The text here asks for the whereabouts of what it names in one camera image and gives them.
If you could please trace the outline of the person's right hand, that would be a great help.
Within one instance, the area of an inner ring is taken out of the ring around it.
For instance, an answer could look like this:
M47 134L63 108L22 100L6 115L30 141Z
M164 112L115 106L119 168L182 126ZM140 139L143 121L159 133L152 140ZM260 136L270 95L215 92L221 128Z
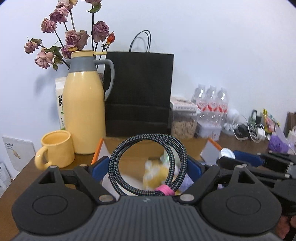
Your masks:
M296 216L281 216L275 229L276 235L282 240L290 231L290 228L295 228Z

